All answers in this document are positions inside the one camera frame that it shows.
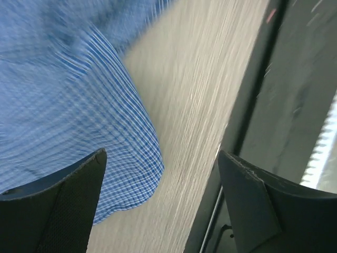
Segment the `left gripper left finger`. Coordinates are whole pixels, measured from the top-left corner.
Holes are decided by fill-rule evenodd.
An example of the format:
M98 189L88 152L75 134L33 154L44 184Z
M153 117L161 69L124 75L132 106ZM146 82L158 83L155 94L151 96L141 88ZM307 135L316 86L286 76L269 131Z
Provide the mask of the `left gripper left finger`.
M86 252L106 163L101 148L1 193L1 252Z

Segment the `blue checked long sleeve shirt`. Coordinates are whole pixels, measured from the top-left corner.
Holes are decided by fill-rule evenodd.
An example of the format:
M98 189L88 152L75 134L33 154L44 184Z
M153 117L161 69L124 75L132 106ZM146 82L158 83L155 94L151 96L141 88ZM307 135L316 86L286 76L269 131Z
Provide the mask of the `blue checked long sleeve shirt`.
M121 57L168 5L1 1L1 191L104 148L94 223L153 195L160 145Z

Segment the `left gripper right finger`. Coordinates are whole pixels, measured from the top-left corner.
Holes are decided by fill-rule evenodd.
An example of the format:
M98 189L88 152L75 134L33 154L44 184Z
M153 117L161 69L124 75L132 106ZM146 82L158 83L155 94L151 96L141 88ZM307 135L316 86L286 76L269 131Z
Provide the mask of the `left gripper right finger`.
M336 252L336 194L311 189L219 153L238 252Z

